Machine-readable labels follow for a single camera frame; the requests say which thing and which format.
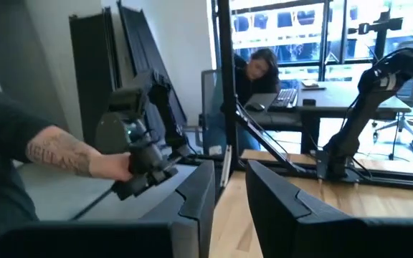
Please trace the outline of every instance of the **black metal pole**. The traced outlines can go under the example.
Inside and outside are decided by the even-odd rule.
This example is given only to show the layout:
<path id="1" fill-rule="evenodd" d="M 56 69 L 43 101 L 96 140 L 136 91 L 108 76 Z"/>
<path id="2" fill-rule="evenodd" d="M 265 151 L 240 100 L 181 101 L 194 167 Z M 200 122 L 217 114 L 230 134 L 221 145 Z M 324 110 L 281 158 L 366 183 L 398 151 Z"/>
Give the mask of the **black metal pole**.
<path id="1" fill-rule="evenodd" d="M 380 18 L 376 20 L 374 23 L 379 23 L 379 22 L 387 22 L 390 20 L 390 9 L 388 11 L 382 12 L 380 14 Z M 388 31 L 388 27 L 382 27 L 378 30 L 377 32 L 377 38 L 376 38 L 376 46 L 374 47 L 374 54 L 377 57 L 377 60 L 374 62 L 376 63 L 379 61 L 382 57 L 384 57 L 385 53 L 385 45 L 386 45 L 386 32 Z"/>
<path id="2" fill-rule="evenodd" d="M 323 5 L 323 24 L 321 26 L 320 42 L 320 62 L 318 68 L 318 81 L 323 82 L 326 76 L 326 58 L 328 57 L 328 23 L 329 23 L 329 3 L 325 0 Z"/>
<path id="3" fill-rule="evenodd" d="M 237 97 L 235 95 L 234 57 L 232 51 L 232 32 L 229 0 L 218 0 L 219 45 L 221 50 L 222 92 L 224 94 L 223 111 L 225 114 L 227 145 L 232 147 L 230 174 L 237 167 L 239 153 L 237 148 Z"/>

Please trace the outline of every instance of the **wooden desk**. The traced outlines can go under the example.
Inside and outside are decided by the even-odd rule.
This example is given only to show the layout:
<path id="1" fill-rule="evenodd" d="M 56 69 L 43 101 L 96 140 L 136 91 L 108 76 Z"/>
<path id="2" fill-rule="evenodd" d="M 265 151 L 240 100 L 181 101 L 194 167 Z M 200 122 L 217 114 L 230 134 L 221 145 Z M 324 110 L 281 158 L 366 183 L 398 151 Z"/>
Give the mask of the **wooden desk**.
<path id="1" fill-rule="evenodd" d="M 243 158 L 273 161 L 266 152 L 246 150 Z M 289 155 L 292 162 L 313 162 L 310 157 Z M 413 163 L 394 165 L 387 161 L 362 161 L 369 168 L 400 167 L 413 170 Z M 323 183 L 303 178 L 288 178 L 297 187 L 348 214 L 355 216 L 413 217 L 413 191 L 397 188 Z M 214 212 L 210 257 L 262 257 L 252 223 L 245 186 L 245 174 L 236 172 L 222 194 Z"/>

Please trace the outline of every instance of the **tattoo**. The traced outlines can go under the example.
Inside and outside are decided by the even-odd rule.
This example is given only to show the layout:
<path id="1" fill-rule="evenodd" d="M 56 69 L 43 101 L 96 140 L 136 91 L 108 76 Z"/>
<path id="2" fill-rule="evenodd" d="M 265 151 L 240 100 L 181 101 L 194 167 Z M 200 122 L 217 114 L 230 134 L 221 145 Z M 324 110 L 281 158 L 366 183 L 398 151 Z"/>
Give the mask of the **tattoo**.
<path id="1" fill-rule="evenodd" d="M 36 163 L 73 171 L 78 176 L 92 176 L 85 146 L 72 135 L 59 133 L 42 140 L 32 140 L 27 146 L 27 157 Z"/>

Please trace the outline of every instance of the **woman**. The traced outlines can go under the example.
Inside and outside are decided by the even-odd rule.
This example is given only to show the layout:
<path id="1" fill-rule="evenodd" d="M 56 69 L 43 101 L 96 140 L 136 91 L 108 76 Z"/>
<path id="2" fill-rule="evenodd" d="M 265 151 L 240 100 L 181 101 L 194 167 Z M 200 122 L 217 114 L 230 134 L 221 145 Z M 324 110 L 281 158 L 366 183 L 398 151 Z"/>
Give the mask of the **woman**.
<path id="1" fill-rule="evenodd" d="M 246 63 L 240 56 L 234 56 L 235 91 L 239 103 L 244 106 L 255 93 L 274 93 L 280 89 L 277 58 L 270 49 L 260 49 L 251 55 Z M 206 117 L 208 129 L 204 145 L 209 155 L 224 155 L 226 149 L 225 117 L 220 107 L 223 102 L 221 74 L 214 89 L 211 112 Z M 244 128 L 237 125 L 239 154 L 246 149 L 259 150 L 260 144 Z"/>

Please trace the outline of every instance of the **robotic arm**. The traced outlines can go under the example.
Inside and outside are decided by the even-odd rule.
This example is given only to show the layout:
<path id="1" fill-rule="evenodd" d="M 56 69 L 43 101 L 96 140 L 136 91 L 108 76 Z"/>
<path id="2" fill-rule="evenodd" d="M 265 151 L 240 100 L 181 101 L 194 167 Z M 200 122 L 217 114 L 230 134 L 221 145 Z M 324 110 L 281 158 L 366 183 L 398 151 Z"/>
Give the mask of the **robotic arm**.
<path id="1" fill-rule="evenodd" d="M 116 181 L 112 190 L 120 200 L 139 195 L 177 173 L 174 164 L 189 154 L 188 140 L 176 124 L 169 96 L 171 84 L 154 71 L 139 74 L 127 87 L 113 92 L 108 111 L 102 116 L 96 132 L 96 148 L 104 154 L 130 152 L 133 178 L 128 182 Z M 159 111 L 165 125 L 165 141 L 172 149 L 163 156 L 151 137 L 151 130 L 141 121 L 148 101 Z"/>
<path id="2" fill-rule="evenodd" d="M 379 105 L 396 95 L 402 85 L 413 78 L 413 49 L 399 49 L 381 59 L 365 71 L 358 84 L 356 104 L 339 133 L 323 147 L 327 162 L 326 177 L 347 177 L 346 159 L 353 157 L 359 148 L 358 137 Z"/>

